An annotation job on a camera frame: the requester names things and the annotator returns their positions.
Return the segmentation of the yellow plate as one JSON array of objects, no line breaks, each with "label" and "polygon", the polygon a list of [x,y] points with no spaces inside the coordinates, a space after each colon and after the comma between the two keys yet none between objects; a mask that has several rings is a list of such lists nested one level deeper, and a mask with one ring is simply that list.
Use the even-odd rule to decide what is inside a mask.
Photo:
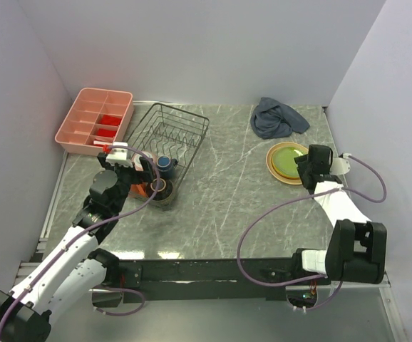
[{"label": "yellow plate", "polygon": [[308,153],[308,148],[295,142],[280,142],[272,146],[266,156],[266,165],[273,177],[280,182],[288,185],[301,185],[300,177],[298,179],[287,179],[278,175],[271,166],[271,159],[276,157],[295,159],[296,157],[305,156]]}]

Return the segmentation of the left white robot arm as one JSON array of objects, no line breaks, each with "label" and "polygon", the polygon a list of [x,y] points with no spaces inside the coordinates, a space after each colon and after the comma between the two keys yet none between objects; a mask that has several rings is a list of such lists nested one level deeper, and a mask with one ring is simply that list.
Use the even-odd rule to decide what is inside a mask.
[{"label": "left white robot arm", "polygon": [[10,291],[0,290],[0,341],[45,341],[63,309],[96,286],[120,291],[120,260],[101,249],[132,185],[162,180],[151,156],[113,145],[98,154],[102,170],[71,226],[51,253]]}]

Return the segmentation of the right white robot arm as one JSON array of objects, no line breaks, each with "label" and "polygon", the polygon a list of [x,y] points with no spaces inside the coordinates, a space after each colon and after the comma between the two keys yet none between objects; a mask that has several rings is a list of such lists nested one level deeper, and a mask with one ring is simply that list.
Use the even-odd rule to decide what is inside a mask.
[{"label": "right white robot arm", "polygon": [[[349,171],[349,160],[369,169],[381,183],[383,195],[371,198],[345,187],[339,179]],[[308,153],[294,159],[303,187],[323,209],[333,232],[325,250],[299,248],[292,255],[291,278],[305,284],[315,274],[332,281],[379,284],[383,280],[386,259],[387,230],[382,223],[372,222],[358,209],[348,192],[373,203],[387,196],[386,184],[370,165],[349,153],[337,158],[325,145],[310,145]]]}]

